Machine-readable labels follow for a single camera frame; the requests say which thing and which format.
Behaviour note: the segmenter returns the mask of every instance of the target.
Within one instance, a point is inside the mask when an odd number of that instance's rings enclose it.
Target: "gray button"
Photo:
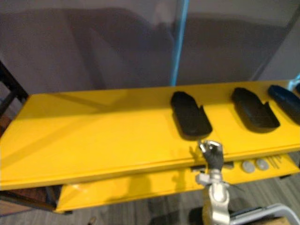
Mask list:
[[[262,158],[258,158],[255,164],[260,170],[267,170],[269,168],[269,164],[267,163],[267,161]]]
[[[245,172],[247,173],[253,173],[255,170],[255,166],[253,163],[251,163],[250,161],[244,161],[242,163],[242,168]]]

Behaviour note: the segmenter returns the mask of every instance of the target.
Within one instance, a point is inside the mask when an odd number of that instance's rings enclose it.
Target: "gray carpet floor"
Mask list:
[[[291,154],[299,162],[300,153]],[[229,188],[229,209],[237,211],[249,207],[283,203],[300,217],[300,174],[243,183]],[[0,218],[0,225],[87,225],[92,217],[94,225],[190,225],[197,224],[202,192],[192,191],[145,200],[74,210],[60,215],[31,210]]]

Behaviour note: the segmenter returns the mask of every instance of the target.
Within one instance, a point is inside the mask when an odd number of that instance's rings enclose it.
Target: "yellow tabletop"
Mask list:
[[[0,139],[1,190],[203,164],[197,143],[183,140],[174,124],[176,90],[204,105],[213,127],[207,139],[224,145],[227,161],[297,150],[300,126],[270,100],[271,84],[287,81],[32,95]],[[270,100],[281,126],[264,134],[247,130],[231,101],[235,87]]]

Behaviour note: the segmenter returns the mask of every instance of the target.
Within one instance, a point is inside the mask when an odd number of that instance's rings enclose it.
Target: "gray wall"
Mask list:
[[[30,94],[167,86],[176,3],[2,1],[0,59]],[[294,77],[299,22],[287,27],[299,4],[191,0],[178,84]]]

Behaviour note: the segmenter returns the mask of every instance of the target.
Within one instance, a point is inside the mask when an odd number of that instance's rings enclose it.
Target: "silver robotic arm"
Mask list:
[[[196,182],[205,186],[202,220],[204,225],[229,225],[228,184],[223,182],[221,173],[224,163],[222,145],[206,140],[205,142],[199,141],[199,148],[209,168],[209,174],[200,173],[196,176]]]

